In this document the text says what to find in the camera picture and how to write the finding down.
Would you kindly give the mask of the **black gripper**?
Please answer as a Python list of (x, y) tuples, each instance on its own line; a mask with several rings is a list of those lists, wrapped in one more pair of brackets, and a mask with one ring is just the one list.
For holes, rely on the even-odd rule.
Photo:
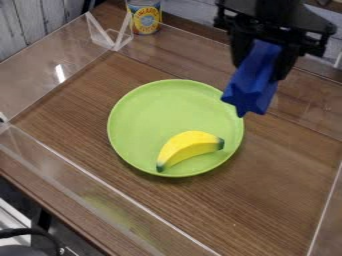
[(272, 79), (283, 80), (300, 55), (322, 57), (336, 26), (315, 14), (303, 0), (215, 0), (231, 30), (231, 56), (239, 67), (254, 39), (284, 45), (274, 64)]

